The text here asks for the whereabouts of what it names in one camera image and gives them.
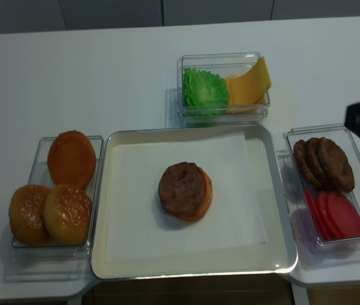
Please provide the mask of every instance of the lettuce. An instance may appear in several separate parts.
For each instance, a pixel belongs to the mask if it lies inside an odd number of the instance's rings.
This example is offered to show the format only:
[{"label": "lettuce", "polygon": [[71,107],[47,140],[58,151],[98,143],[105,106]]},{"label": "lettuce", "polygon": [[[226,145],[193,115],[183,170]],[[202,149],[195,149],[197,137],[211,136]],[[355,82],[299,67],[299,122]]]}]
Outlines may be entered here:
[{"label": "lettuce", "polygon": [[[197,71],[194,68],[184,70],[184,105],[190,106],[222,106],[227,105],[230,92],[225,80],[218,74],[209,71]],[[194,115],[218,115],[221,110],[201,110]]]}]

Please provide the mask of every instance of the white paper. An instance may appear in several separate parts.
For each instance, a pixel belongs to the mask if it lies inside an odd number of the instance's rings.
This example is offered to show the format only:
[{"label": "white paper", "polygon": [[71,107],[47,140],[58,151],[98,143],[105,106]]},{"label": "white paper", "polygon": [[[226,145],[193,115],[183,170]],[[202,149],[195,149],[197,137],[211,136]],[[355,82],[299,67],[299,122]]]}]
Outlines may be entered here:
[{"label": "white paper", "polygon": [[[158,184],[167,167],[194,162],[212,180],[205,217],[187,223],[165,214]],[[266,243],[244,134],[113,149],[106,262]]]}]

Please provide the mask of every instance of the burger patty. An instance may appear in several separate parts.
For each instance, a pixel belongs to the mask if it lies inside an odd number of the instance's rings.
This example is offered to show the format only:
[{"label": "burger patty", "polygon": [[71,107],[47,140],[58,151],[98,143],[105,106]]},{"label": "burger patty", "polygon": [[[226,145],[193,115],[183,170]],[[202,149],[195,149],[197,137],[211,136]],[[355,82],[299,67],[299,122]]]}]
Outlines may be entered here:
[{"label": "burger patty", "polygon": [[159,182],[163,209],[171,215],[193,215],[205,199],[205,182],[195,163],[182,162],[166,169]]},{"label": "burger patty", "polygon": [[355,188],[354,174],[347,155],[334,141],[321,138],[317,149],[320,165],[336,188],[345,193]]},{"label": "burger patty", "polygon": [[299,140],[293,147],[293,156],[294,160],[296,161],[298,170],[300,175],[305,179],[305,181],[316,191],[320,191],[323,189],[321,183],[314,177],[312,171],[307,165],[306,162],[306,150],[307,150],[307,143],[303,140]]},{"label": "burger patty", "polygon": [[320,182],[324,189],[327,191],[333,191],[335,186],[328,179],[326,173],[322,169],[319,158],[317,155],[317,149],[319,146],[319,138],[311,138],[307,141],[306,145],[306,161],[307,165],[312,171],[314,177]]}]

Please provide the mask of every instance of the cheese slice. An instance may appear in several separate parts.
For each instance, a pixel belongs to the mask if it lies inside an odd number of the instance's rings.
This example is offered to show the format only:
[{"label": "cheese slice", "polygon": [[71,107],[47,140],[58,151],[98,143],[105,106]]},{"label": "cheese slice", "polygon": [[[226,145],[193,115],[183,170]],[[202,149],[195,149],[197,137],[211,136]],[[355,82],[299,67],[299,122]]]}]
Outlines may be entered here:
[{"label": "cheese slice", "polygon": [[244,75],[226,78],[225,82],[230,91],[229,105],[262,104],[265,93],[272,85],[264,57]]}]

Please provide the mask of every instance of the clear plastic tray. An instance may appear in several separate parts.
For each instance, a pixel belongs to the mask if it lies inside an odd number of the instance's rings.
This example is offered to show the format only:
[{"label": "clear plastic tray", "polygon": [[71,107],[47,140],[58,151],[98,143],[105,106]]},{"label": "clear plastic tray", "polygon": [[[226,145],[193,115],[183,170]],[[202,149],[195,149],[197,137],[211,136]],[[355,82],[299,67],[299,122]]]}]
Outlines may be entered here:
[{"label": "clear plastic tray", "polygon": [[296,163],[293,158],[293,146],[299,140],[308,140],[312,137],[326,137],[339,145],[345,154],[354,172],[355,188],[345,196],[351,201],[353,206],[360,215],[360,155],[351,133],[342,125],[316,126],[309,128],[292,129],[285,135],[287,151],[289,157],[285,158],[285,166],[287,168],[287,178],[292,189],[289,195],[289,211],[291,213],[292,222],[296,225],[299,223],[302,227],[302,236],[297,236],[300,241],[313,252],[331,252],[331,251],[357,251],[360,250],[360,236],[353,238],[344,238],[338,240],[325,241],[318,232],[310,210],[305,199],[304,190],[310,188],[307,183],[300,177]]},{"label": "clear plastic tray", "polygon": [[[187,67],[219,74],[222,78],[241,76],[261,58],[259,53],[232,53],[212,55],[185,55],[177,63],[177,113],[182,125],[239,125],[260,123],[268,115],[270,99],[265,94],[264,104],[196,106],[183,104],[183,72]],[[205,116],[207,111],[219,111],[221,114]]]},{"label": "clear plastic tray", "polygon": [[[97,156],[94,175],[90,183],[85,188],[85,192],[92,200],[92,213],[88,235],[84,243],[80,245],[59,245],[57,243],[45,246],[30,246],[19,243],[14,237],[11,241],[11,254],[13,259],[37,258],[37,259],[58,259],[58,258],[77,258],[81,259],[90,254],[93,231],[95,229],[95,220],[98,207],[98,188],[100,177],[100,164],[104,150],[104,140],[101,136],[88,137]],[[36,157],[34,158],[32,171],[28,184],[38,184],[52,189],[55,185],[47,166],[47,155],[55,138],[42,138],[39,141]]]}]

